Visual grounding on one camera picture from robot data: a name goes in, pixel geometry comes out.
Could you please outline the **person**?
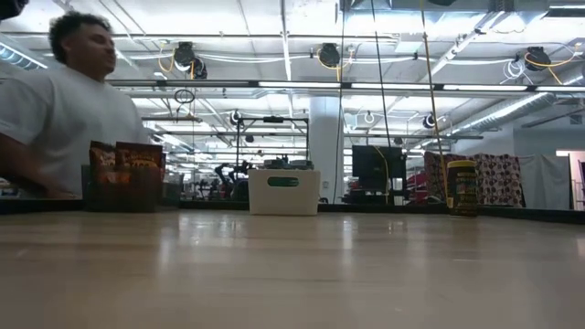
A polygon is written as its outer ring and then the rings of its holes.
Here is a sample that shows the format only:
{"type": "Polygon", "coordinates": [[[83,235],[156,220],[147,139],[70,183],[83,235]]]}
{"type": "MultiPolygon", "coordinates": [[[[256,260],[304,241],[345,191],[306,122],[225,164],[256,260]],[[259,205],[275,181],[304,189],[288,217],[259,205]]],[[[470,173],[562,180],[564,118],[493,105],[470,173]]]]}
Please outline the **person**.
{"type": "Polygon", "coordinates": [[[58,67],[0,84],[0,177],[33,196],[75,198],[91,142],[150,139],[132,99],[106,81],[117,60],[107,20],[68,12],[49,43],[58,67]]]}

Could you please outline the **red cloth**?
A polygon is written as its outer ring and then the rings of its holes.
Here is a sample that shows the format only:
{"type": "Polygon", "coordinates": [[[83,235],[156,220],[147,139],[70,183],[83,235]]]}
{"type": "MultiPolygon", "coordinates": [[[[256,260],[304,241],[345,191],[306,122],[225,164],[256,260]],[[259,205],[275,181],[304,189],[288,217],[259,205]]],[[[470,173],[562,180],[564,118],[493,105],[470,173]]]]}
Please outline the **red cloth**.
{"type": "Polygon", "coordinates": [[[408,192],[408,201],[410,203],[424,203],[428,197],[427,175],[424,171],[419,171],[407,177],[406,190],[408,192]]]}

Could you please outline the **black metal frame rig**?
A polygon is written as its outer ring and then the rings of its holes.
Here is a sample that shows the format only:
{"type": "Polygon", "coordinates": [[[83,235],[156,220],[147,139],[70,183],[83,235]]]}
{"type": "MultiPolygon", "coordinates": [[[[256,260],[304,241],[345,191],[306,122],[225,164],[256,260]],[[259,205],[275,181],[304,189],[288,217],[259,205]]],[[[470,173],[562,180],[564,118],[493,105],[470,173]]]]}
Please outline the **black metal frame rig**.
{"type": "MultiPolygon", "coordinates": [[[[261,169],[271,169],[271,170],[314,170],[314,164],[310,160],[310,151],[309,151],[309,140],[310,134],[309,129],[306,129],[304,132],[303,129],[297,125],[297,122],[304,122],[306,125],[309,124],[308,119],[294,119],[294,118],[284,118],[280,116],[266,116],[262,117],[261,120],[267,123],[285,123],[290,122],[293,127],[301,132],[305,136],[305,159],[304,160],[293,160],[291,161],[287,154],[282,154],[280,157],[276,157],[274,159],[268,159],[263,162],[261,169]]],[[[251,162],[248,160],[243,160],[242,163],[239,162],[240,158],[240,138],[242,135],[245,136],[246,141],[250,142],[250,137],[252,134],[246,134],[245,131],[250,128],[257,119],[253,118],[242,118],[239,117],[236,120],[236,166],[234,170],[230,173],[230,177],[233,181],[233,187],[231,189],[231,197],[235,201],[241,202],[248,202],[250,200],[249,197],[249,183],[248,178],[238,178],[238,173],[242,173],[244,175],[249,174],[249,170],[252,169],[251,162]]]]}

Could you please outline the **silver ventilation duct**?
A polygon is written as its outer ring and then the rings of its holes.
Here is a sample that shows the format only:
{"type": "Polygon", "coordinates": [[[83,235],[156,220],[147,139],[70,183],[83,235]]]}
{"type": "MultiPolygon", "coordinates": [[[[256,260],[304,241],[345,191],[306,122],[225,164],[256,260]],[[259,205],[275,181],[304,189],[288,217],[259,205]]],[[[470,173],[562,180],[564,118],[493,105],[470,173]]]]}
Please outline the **silver ventilation duct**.
{"type": "Polygon", "coordinates": [[[536,86],[534,91],[518,99],[500,101],[468,119],[455,124],[447,135],[455,138],[465,133],[484,132],[515,119],[542,111],[561,96],[585,93],[585,64],[560,76],[560,85],[536,86]]]}

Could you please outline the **grey plastic bin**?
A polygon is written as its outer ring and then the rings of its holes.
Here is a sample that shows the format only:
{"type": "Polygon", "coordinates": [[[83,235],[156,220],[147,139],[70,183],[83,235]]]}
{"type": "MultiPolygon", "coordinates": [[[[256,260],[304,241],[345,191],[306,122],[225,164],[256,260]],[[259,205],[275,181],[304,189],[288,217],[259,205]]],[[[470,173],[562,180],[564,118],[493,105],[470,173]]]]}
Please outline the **grey plastic bin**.
{"type": "Polygon", "coordinates": [[[82,199],[93,212],[155,213],[179,208],[180,182],[161,179],[155,167],[81,167],[82,199]]]}

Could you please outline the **patterned cloth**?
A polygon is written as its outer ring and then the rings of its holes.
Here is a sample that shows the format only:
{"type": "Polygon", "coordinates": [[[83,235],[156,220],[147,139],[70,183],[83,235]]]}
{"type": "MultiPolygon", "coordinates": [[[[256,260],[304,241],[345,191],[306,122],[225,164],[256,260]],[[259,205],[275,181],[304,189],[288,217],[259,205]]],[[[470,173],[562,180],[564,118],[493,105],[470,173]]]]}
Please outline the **patterned cloth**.
{"type": "Polygon", "coordinates": [[[443,171],[452,161],[470,160],[475,162],[478,184],[478,202],[484,206],[525,207],[519,158],[510,154],[440,154],[425,152],[424,172],[427,176],[427,191],[430,196],[445,200],[443,171]]]}

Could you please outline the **grey cloth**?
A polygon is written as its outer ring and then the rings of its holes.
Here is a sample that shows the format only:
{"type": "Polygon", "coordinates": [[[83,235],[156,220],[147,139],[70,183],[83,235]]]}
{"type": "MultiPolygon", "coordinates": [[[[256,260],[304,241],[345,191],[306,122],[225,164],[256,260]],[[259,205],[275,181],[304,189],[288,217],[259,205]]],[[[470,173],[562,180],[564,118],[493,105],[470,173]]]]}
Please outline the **grey cloth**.
{"type": "Polygon", "coordinates": [[[570,210],[570,170],[567,157],[534,154],[519,158],[526,208],[570,210]]]}

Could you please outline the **black standing display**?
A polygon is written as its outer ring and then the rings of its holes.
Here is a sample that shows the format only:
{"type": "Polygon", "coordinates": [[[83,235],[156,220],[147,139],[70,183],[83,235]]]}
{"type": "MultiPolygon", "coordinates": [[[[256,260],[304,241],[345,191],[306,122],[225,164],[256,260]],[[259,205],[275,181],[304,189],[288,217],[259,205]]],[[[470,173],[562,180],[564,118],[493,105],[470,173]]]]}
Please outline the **black standing display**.
{"type": "Polygon", "coordinates": [[[353,145],[352,176],[357,181],[345,195],[348,204],[395,206],[405,199],[407,156],[399,147],[353,145]]]}

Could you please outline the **long ceiling light rail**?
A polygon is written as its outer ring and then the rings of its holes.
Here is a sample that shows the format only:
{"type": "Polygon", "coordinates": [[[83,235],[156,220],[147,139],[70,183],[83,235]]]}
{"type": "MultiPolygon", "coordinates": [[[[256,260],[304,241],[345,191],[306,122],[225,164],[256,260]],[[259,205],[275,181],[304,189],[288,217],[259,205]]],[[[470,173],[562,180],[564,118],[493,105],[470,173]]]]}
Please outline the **long ceiling light rail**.
{"type": "Polygon", "coordinates": [[[316,82],[276,80],[110,80],[114,87],[142,88],[251,88],[251,89],[307,89],[307,90],[404,90],[404,91],[463,91],[463,92],[585,92],[581,78],[568,85],[500,85],[500,84],[456,84],[456,83],[374,83],[374,82],[316,82]]]}

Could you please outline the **white plastic bin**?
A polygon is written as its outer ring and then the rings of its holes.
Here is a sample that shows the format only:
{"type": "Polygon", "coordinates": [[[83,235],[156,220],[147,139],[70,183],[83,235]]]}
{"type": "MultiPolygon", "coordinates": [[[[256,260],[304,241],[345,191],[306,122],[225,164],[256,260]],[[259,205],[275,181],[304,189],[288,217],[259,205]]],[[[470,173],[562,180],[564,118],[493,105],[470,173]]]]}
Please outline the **white plastic bin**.
{"type": "Polygon", "coordinates": [[[252,215],[315,216],[320,199],[321,173],[317,170],[249,170],[250,213],[252,215]],[[273,187],[272,176],[296,177],[299,185],[273,187]]]}

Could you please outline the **brown orange seasoning packet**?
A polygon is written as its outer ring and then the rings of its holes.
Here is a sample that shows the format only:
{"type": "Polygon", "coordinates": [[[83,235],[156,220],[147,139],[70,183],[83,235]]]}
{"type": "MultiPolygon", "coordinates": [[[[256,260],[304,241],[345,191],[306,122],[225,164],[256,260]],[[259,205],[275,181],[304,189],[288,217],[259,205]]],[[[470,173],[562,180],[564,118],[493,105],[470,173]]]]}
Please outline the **brown orange seasoning packet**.
{"type": "Polygon", "coordinates": [[[152,167],[159,172],[160,181],[165,178],[166,154],[157,144],[125,143],[115,144],[115,165],[124,167],[152,167]]]}
{"type": "Polygon", "coordinates": [[[90,143],[90,172],[95,182],[100,184],[115,184],[115,146],[92,141],[90,143]]]}

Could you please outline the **black background robot arms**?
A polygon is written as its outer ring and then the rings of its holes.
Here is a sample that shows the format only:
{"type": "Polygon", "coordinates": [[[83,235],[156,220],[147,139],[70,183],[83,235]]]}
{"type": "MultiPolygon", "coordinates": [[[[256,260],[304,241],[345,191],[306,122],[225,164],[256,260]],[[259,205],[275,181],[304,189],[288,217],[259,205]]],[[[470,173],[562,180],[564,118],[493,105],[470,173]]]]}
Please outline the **black background robot arms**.
{"type": "Polygon", "coordinates": [[[248,172],[253,168],[252,164],[243,160],[241,165],[234,166],[228,175],[224,175],[224,169],[228,167],[229,164],[224,163],[214,169],[224,187],[223,198],[230,201],[248,202],[250,198],[248,172]]]}

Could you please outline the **yellow lid seasoning can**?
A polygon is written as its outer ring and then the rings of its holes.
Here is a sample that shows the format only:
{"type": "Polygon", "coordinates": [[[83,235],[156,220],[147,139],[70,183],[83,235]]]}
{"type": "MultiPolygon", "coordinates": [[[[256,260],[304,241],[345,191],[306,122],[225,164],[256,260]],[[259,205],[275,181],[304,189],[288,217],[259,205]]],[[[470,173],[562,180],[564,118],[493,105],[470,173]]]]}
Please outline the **yellow lid seasoning can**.
{"type": "Polygon", "coordinates": [[[477,216],[477,173],[474,161],[459,160],[448,163],[446,203],[452,216],[477,216]]]}

